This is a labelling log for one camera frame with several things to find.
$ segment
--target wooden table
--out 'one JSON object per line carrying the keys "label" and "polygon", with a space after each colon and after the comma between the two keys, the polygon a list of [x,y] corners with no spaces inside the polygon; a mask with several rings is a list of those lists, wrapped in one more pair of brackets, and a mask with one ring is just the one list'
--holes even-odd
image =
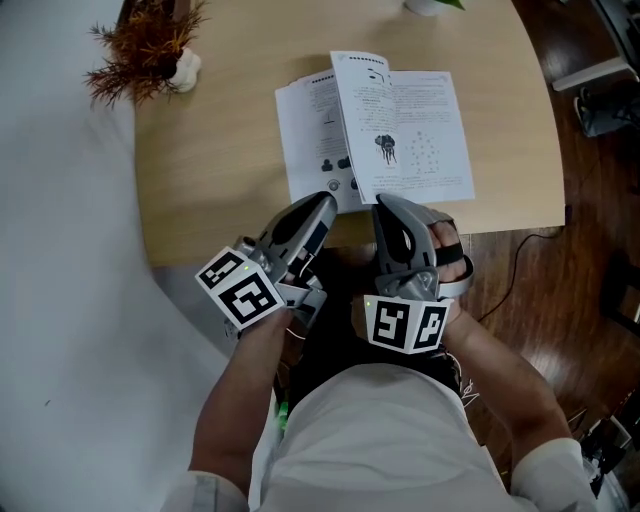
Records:
{"label": "wooden table", "polygon": [[[556,126],[527,33],[509,0],[465,4],[425,18],[402,0],[211,0],[193,44],[198,85],[137,113],[151,265],[205,261],[290,204],[274,91],[328,69],[330,50],[380,53],[394,70],[451,71],[476,199],[431,206],[462,233],[563,224]],[[372,240],[361,212],[340,215],[327,245]]]}

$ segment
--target person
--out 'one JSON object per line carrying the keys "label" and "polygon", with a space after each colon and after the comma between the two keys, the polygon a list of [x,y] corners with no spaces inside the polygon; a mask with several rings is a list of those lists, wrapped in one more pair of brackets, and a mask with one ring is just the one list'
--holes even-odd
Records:
{"label": "person", "polygon": [[587,137],[598,137],[632,126],[640,129],[640,83],[623,80],[609,91],[591,94],[582,87],[573,108]]}
{"label": "person", "polygon": [[[459,241],[449,223],[430,231],[436,248]],[[459,261],[438,270],[446,282],[465,269]],[[471,432],[446,353],[404,355],[366,343],[343,307],[345,275],[327,290],[291,372],[291,412],[263,479],[261,511],[596,510],[580,445],[549,385],[457,302],[444,345],[511,438],[511,494]],[[240,338],[163,512],[249,509],[252,457],[290,320],[281,310]]]}

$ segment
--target open booklet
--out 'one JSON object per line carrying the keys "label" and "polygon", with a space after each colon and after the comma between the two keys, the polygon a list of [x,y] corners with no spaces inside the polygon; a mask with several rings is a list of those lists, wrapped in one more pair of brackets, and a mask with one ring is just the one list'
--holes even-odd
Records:
{"label": "open booklet", "polygon": [[320,190],[338,212],[388,192],[415,203],[473,199],[451,75],[389,71],[362,52],[331,52],[333,69],[276,91],[291,200]]}

